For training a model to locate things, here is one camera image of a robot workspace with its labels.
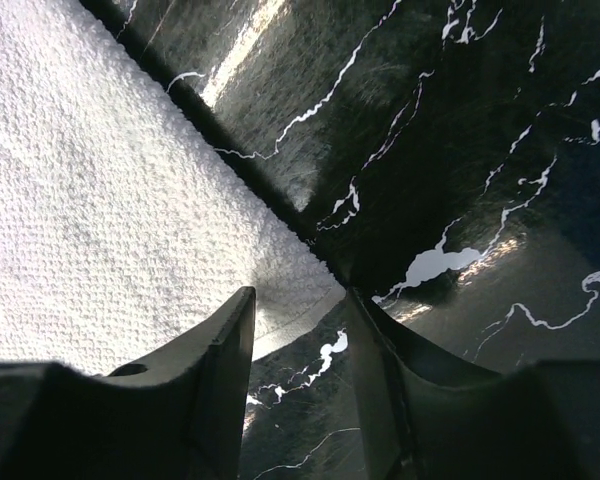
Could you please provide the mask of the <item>light grey towel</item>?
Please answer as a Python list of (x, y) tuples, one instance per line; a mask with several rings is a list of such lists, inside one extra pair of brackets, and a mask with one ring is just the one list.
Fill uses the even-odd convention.
[(257, 293), (255, 356), (342, 286), (77, 1), (0, 1), (0, 361), (106, 374)]

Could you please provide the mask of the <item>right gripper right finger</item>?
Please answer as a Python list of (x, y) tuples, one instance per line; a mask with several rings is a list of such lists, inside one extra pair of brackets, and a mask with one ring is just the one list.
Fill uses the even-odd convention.
[(600, 479), (600, 360), (497, 373), (355, 289), (347, 334), (370, 478)]

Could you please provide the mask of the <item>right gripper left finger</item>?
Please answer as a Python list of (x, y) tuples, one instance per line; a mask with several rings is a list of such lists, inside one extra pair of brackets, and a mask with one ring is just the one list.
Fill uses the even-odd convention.
[(0, 479), (234, 479), (256, 291), (112, 373), (0, 363)]

